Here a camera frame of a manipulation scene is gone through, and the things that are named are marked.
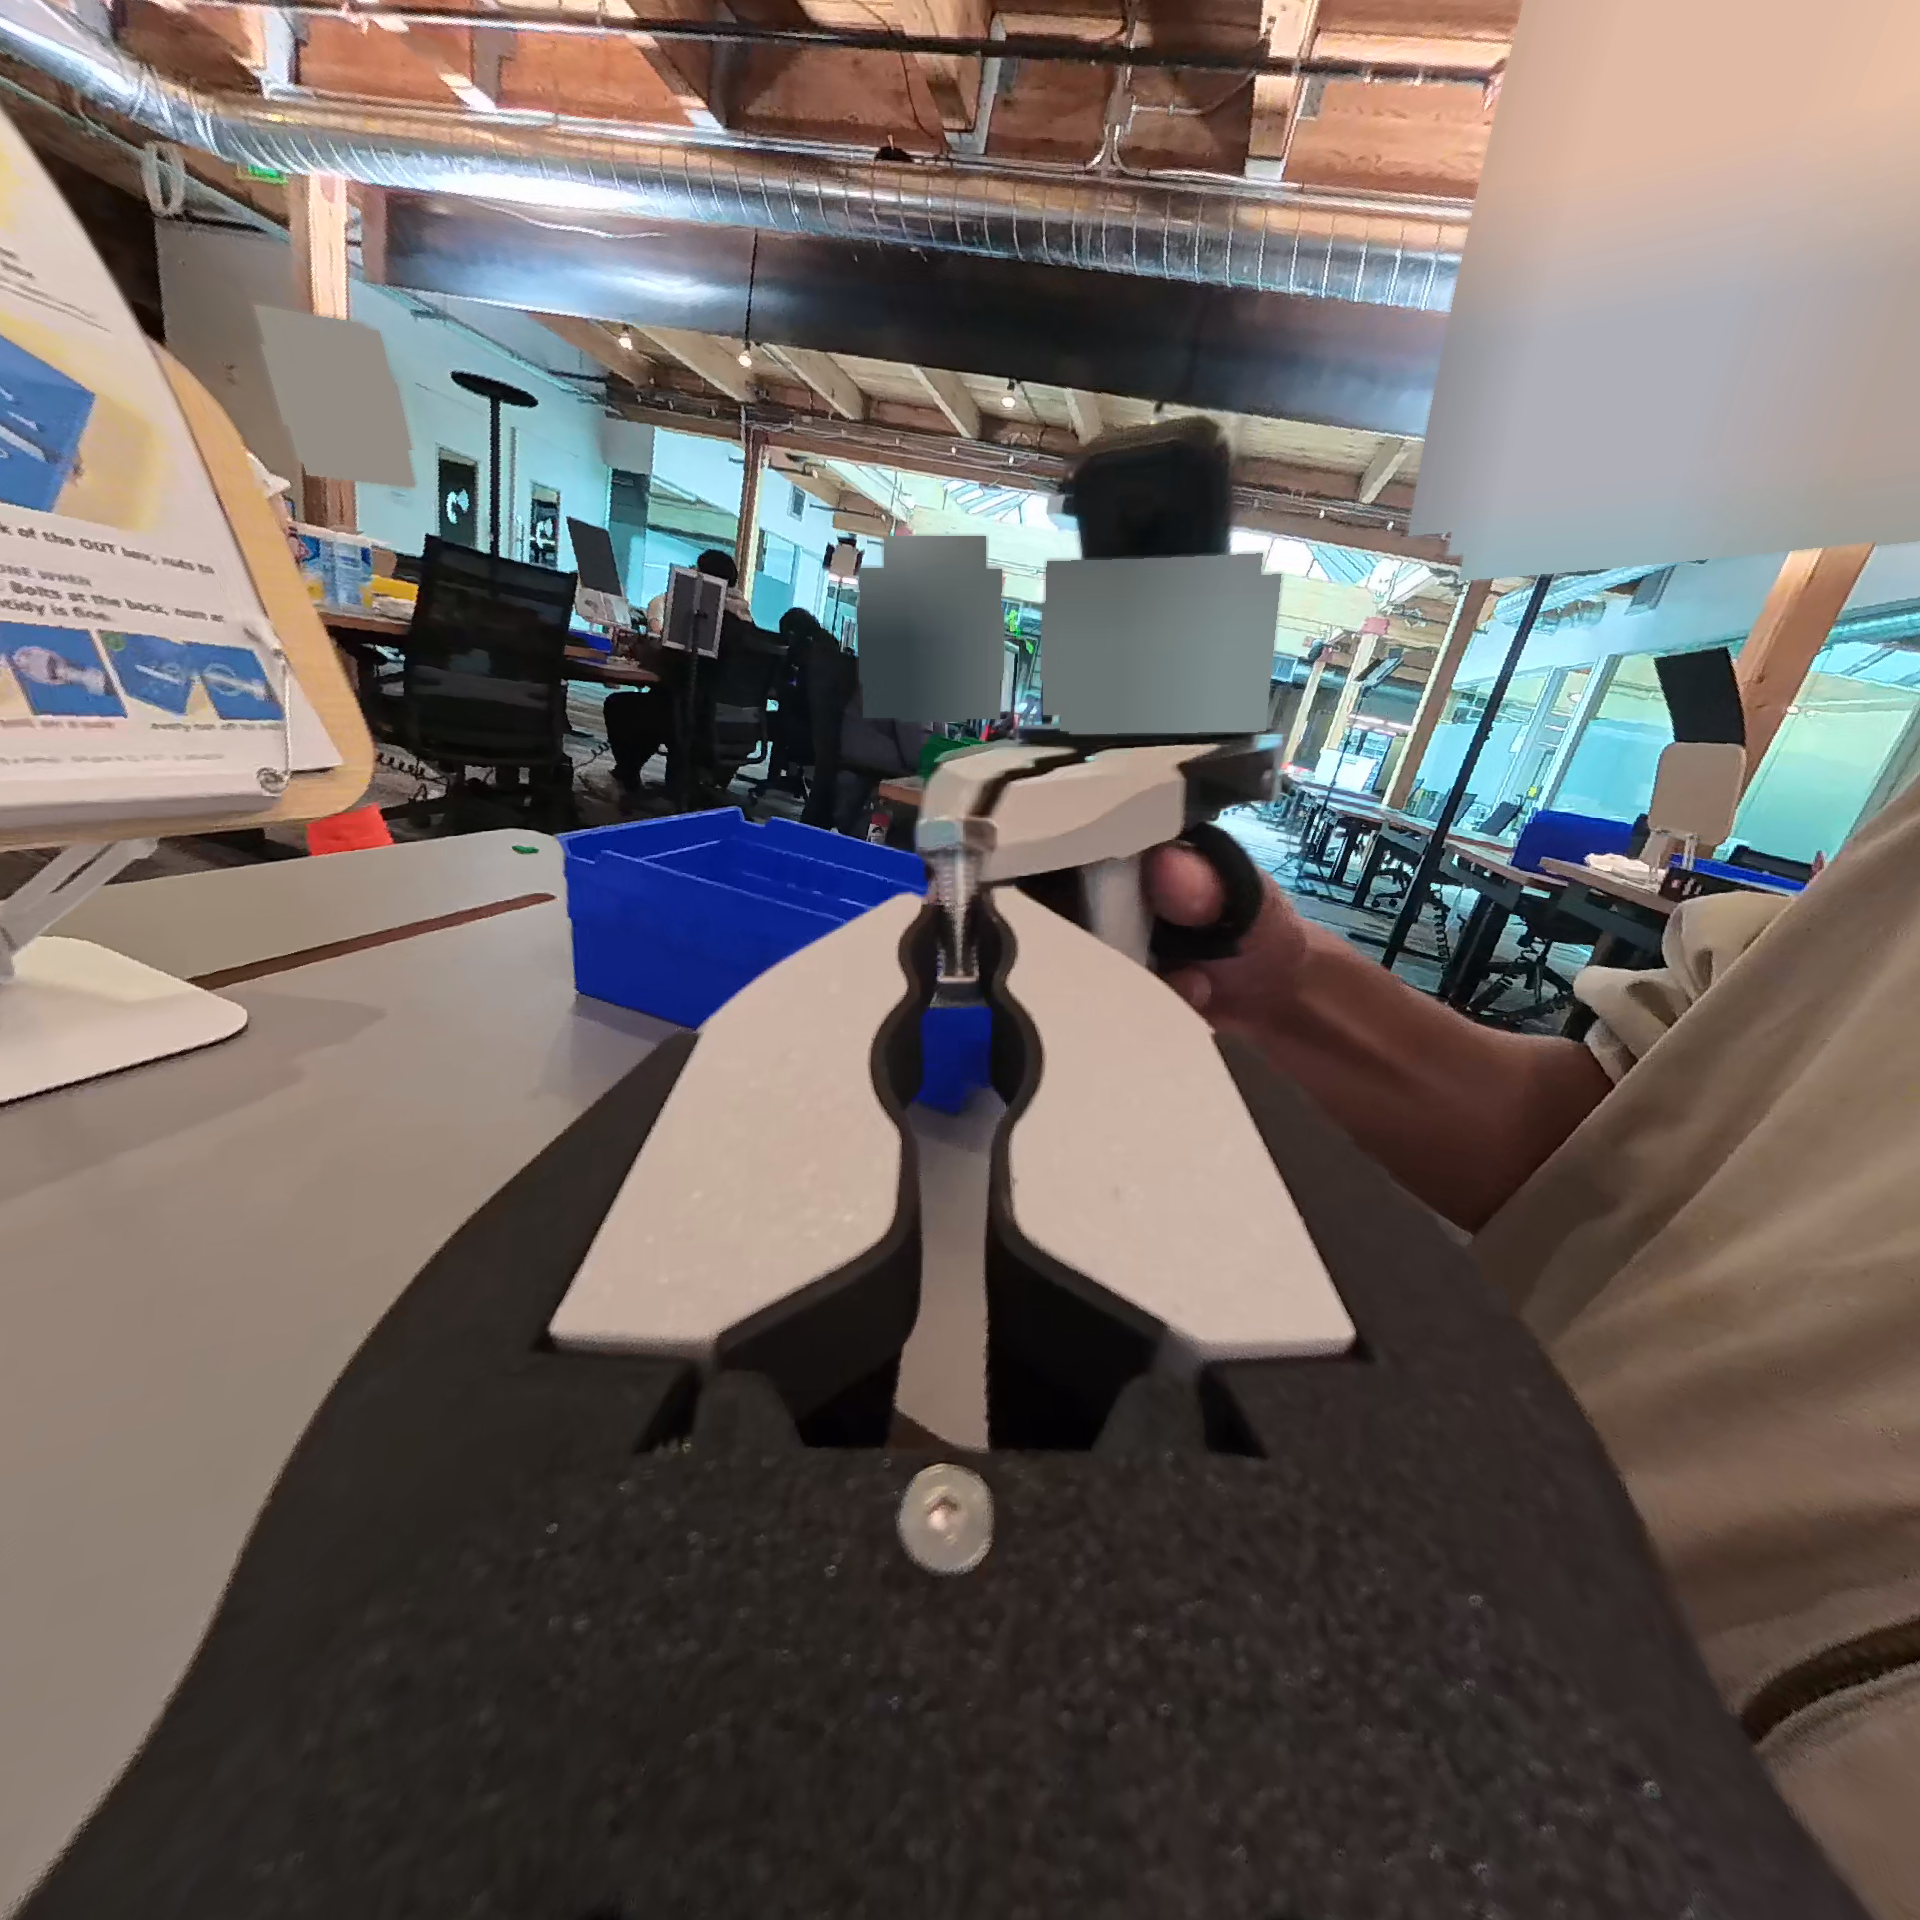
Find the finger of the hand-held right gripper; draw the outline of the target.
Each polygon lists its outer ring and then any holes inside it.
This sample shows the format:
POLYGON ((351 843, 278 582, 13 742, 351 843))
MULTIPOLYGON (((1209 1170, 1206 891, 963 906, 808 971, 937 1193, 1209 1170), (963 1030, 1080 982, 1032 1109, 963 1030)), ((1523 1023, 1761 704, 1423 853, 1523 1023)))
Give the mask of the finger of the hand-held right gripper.
POLYGON ((967 850, 985 888, 1128 861, 1161 843, 1165 825, 1157 819, 967 819, 967 850))
POLYGON ((989 746, 922 784, 920 843, 1163 843, 1184 827, 1193 746, 989 746))

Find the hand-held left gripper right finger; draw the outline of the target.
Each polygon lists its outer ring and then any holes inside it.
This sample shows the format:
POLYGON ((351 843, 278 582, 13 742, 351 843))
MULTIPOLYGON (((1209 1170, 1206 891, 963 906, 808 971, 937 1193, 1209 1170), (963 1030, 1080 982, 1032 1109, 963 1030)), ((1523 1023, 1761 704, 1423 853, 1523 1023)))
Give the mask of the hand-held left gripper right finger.
POLYGON ((1138 1379, 1350 1361, 1352 1314, 1206 1023, 1018 889, 983 909, 1000 1119, 987 1424, 1104 1426, 1138 1379))

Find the white instruction board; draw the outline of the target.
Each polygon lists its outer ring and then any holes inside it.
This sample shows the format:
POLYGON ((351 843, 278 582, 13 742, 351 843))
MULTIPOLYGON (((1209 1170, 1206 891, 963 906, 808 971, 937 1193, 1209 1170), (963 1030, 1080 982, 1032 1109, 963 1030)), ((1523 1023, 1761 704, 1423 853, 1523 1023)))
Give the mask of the white instruction board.
POLYGON ((296 689, 153 342, 29 144, 1 138, 6 847, 247 811, 296 689))

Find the silver ventilation duct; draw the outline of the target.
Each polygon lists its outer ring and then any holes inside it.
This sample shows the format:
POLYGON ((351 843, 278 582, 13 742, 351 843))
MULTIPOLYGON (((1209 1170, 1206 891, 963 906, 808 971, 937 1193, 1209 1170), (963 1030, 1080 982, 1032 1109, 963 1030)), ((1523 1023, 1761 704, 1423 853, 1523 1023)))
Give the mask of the silver ventilation duct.
POLYGON ((54 6, 3 6, 3 58, 231 168, 359 186, 1018 262, 1447 314, 1465 213, 1278 200, 1247 183, 746 149, 579 118, 206 93, 54 6))

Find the silver bolt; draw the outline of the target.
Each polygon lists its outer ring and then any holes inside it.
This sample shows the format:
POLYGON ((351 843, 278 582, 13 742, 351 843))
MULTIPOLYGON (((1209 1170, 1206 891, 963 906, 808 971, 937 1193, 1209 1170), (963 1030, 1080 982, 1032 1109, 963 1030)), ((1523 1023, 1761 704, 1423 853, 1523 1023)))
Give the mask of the silver bolt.
POLYGON ((930 898, 942 912, 939 962, 931 999, 937 1003, 963 1003, 978 997, 978 898, 981 862, 927 871, 930 898))

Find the black office chair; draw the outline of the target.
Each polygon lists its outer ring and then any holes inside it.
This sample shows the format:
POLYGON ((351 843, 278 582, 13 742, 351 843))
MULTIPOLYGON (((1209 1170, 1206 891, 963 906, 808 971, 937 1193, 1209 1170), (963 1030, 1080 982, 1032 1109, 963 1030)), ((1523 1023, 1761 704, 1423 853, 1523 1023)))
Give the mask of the black office chair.
POLYGON ((447 810, 578 824, 565 687, 576 590, 571 571, 422 543, 398 743, 442 777, 447 810))

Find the person's right forearm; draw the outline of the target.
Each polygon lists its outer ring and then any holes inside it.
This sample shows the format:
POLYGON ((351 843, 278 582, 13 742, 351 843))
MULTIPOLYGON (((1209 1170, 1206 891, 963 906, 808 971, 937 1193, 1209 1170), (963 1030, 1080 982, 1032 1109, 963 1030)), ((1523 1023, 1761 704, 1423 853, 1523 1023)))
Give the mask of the person's right forearm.
POLYGON ((1613 1089, 1583 1042, 1477 1025, 1319 930, 1281 1014, 1287 1073, 1463 1233, 1482 1230, 1613 1089))

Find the blue storage bin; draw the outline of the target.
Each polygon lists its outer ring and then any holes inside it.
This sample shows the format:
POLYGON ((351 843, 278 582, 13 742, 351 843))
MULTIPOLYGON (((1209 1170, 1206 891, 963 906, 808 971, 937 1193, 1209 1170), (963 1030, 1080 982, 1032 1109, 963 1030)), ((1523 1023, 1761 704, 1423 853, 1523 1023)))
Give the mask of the blue storage bin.
POLYGON ((758 974, 890 896, 913 853, 720 808, 559 842, 576 992, 697 1027, 758 974))
POLYGON ((1632 858, 1641 842, 1643 831, 1633 824, 1542 808, 1527 817, 1510 866, 1539 874, 1547 861, 1583 866, 1591 856, 1632 858))

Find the white document stand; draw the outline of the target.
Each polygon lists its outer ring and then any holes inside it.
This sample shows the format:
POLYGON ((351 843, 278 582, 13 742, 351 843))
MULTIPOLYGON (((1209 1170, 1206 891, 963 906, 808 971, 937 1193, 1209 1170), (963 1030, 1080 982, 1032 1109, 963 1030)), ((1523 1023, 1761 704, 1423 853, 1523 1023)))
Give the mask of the white document stand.
POLYGON ((1 1105, 224 1045, 249 1014, 54 926, 157 849, 150 838, 62 849, 1 904, 1 1105))

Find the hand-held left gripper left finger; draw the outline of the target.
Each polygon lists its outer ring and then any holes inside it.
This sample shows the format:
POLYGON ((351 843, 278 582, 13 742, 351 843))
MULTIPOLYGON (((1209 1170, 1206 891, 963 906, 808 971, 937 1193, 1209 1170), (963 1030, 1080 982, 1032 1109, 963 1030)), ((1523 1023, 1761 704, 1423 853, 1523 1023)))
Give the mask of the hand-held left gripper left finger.
POLYGON ((937 929, 896 896, 734 994, 546 1327, 555 1353, 757 1376, 801 1435, 887 1435, 920 1314, 907 1122, 937 929))

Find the person's right hand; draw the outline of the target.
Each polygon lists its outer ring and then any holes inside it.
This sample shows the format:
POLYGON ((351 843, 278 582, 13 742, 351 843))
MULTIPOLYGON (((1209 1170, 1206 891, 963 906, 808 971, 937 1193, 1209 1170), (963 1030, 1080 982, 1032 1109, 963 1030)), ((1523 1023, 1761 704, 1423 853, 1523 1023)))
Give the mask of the person's right hand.
MULTIPOLYGON (((1311 929, 1271 875, 1251 875, 1258 911, 1233 952, 1178 968, 1158 961, 1158 976, 1216 1032, 1283 1041, 1310 982, 1311 929)), ((1142 864, 1142 886, 1157 922, 1167 929, 1214 933, 1230 918, 1226 881, 1189 843, 1157 849, 1142 864)))

